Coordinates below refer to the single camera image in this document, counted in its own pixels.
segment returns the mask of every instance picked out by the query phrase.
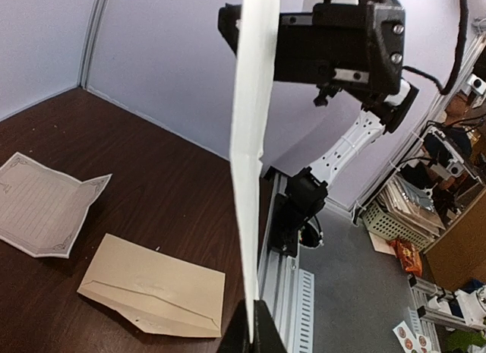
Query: wooden panel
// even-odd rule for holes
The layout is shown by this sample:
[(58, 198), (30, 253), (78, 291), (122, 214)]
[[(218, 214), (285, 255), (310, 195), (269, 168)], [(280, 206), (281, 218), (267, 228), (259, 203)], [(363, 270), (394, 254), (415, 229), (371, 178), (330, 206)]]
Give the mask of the wooden panel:
[[(215, 352), (219, 339), (152, 336), (76, 289), (105, 233), (226, 273), (222, 330), (243, 298), (227, 161), (83, 90), (0, 123), (0, 162), (15, 151), (80, 180), (113, 173), (69, 260), (0, 242), (0, 351)], [(260, 230), (270, 186), (262, 183)]]
[(476, 275), (486, 261), (486, 195), (427, 253), (435, 282), (455, 290)]

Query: snack bag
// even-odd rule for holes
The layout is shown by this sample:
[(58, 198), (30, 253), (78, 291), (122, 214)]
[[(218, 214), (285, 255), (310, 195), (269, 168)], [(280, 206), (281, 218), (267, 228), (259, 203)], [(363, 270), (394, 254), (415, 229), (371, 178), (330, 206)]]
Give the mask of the snack bag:
[(407, 273), (413, 273), (417, 277), (422, 277), (422, 261), (417, 247), (412, 242), (400, 238), (391, 241), (390, 245), (395, 249), (403, 270)]

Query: gray floor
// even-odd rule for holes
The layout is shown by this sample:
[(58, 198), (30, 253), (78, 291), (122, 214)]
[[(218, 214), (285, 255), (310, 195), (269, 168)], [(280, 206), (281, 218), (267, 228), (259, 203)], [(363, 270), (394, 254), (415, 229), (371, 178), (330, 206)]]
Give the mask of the gray floor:
[(373, 250), (364, 227), (324, 210), (325, 245), (301, 248), (315, 275), (314, 353), (402, 352), (392, 328), (409, 322), (412, 294), (399, 261)]

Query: basket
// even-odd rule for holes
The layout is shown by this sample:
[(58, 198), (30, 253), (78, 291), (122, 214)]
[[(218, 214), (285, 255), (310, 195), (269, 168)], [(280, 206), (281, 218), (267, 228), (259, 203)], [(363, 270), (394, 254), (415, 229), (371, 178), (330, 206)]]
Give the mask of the basket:
[(423, 235), (409, 229), (393, 216), (385, 213), (376, 201), (373, 201), (363, 213), (363, 222), (366, 229), (380, 237), (392, 241), (401, 238), (410, 241), (420, 251), (428, 247), (432, 241)]

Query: screw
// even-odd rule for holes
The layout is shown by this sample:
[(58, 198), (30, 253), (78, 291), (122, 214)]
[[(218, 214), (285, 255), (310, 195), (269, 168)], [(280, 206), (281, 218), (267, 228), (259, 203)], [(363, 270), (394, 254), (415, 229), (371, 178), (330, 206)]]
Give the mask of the screw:
[(405, 30), (405, 27), (402, 24), (397, 24), (396, 26), (393, 27), (393, 32), (399, 36), (400, 34), (403, 33)]
[(400, 55), (399, 53), (393, 53), (393, 54), (391, 55), (390, 59), (392, 60), (392, 62), (393, 62), (395, 65), (397, 65), (397, 64), (399, 64), (399, 63), (402, 61), (403, 56), (402, 56), (402, 55)]

